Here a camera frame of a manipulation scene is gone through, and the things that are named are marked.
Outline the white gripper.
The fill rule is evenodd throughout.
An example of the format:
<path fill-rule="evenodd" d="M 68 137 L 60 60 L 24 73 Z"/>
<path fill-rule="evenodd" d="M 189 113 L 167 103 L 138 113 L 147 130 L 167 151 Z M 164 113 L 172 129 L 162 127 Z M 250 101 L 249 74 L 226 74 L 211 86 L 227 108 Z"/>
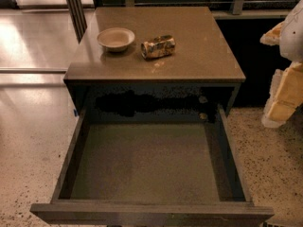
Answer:
<path fill-rule="evenodd" d="M 277 69 L 272 77 L 270 97 L 261 118 L 266 128 L 285 124 L 303 104 L 303 0 L 259 40 L 266 45 L 279 45 L 280 55 L 292 62 L 284 71 Z"/>

